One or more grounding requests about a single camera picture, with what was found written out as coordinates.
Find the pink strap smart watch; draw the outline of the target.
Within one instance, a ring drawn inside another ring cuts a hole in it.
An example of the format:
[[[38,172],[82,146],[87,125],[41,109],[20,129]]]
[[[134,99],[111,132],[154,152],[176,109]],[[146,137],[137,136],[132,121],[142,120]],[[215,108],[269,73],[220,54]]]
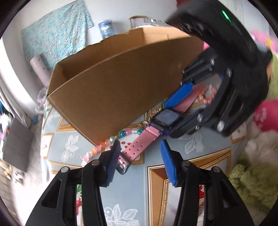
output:
[[[173,108],[164,108],[156,113],[151,119],[147,127],[138,134],[138,137],[130,143],[121,152],[118,162],[117,171],[125,174],[131,163],[138,158],[141,153],[158,137],[169,135],[174,126],[182,119],[185,113],[196,99],[204,100],[204,94],[208,90],[208,86],[196,84],[192,91]]]

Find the grey cabinet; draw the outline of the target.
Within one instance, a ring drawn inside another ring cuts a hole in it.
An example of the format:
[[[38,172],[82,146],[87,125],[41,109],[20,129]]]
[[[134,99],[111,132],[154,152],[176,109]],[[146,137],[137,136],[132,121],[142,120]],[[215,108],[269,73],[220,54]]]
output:
[[[34,133],[14,118],[4,139],[3,160],[18,170],[26,172],[33,138]]]

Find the fruit pattern tablecloth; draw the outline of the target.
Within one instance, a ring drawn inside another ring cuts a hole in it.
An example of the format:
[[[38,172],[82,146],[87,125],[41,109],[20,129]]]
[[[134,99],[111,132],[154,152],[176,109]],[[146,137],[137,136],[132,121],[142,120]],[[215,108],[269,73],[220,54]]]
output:
[[[229,137],[207,128],[180,138],[167,138],[171,149],[197,167],[217,166],[229,174],[240,157],[247,138],[242,124]],[[52,180],[66,166],[80,168],[85,154],[93,148],[50,104],[47,103],[42,125],[40,155]],[[115,173],[108,188],[101,189],[108,225],[172,225],[179,201],[180,188],[168,181],[160,153],[160,140],[154,141],[128,168]]]

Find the brown cardboard box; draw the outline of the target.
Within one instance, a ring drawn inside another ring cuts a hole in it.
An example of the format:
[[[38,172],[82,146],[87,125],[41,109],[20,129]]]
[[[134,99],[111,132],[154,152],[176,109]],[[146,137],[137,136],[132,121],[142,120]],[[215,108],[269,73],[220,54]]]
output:
[[[203,45],[174,27],[111,36],[56,64],[48,100],[98,145],[171,95]]]

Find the blue water bottle on dispenser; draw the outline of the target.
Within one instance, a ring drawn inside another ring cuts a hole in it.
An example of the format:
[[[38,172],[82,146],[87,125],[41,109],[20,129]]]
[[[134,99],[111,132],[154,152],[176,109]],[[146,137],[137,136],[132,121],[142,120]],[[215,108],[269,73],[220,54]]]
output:
[[[115,35],[115,30],[112,25],[112,20],[107,19],[99,23],[99,30],[102,36],[102,39],[106,39]]]

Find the white plastic bag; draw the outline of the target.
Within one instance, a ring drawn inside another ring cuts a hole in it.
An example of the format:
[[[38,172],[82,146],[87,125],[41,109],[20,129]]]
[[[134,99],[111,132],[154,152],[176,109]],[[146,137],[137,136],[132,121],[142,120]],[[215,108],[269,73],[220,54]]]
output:
[[[39,105],[35,108],[37,114],[44,115],[46,109],[47,101],[47,88],[44,87],[40,90],[37,96],[37,102]]]

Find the pink rolled mat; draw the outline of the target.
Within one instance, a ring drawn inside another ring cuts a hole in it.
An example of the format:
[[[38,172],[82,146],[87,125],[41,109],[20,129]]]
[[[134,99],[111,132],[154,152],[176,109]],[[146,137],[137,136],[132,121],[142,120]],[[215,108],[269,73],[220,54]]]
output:
[[[34,56],[30,60],[30,65],[31,65],[33,71],[35,72],[35,74],[37,75],[37,77],[42,82],[42,84],[45,87],[48,87],[50,84],[50,73],[48,72],[45,64],[43,63],[43,60],[40,57],[40,55]]]

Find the floral teal wall cloth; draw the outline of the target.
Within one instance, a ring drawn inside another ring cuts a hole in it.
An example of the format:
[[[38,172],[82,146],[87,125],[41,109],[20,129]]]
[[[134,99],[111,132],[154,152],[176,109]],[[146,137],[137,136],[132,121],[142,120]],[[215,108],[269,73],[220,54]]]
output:
[[[73,1],[35,21],[21,31],[25,61],[39,55],[47,70],[86,47],[93,22],[84,1]]]

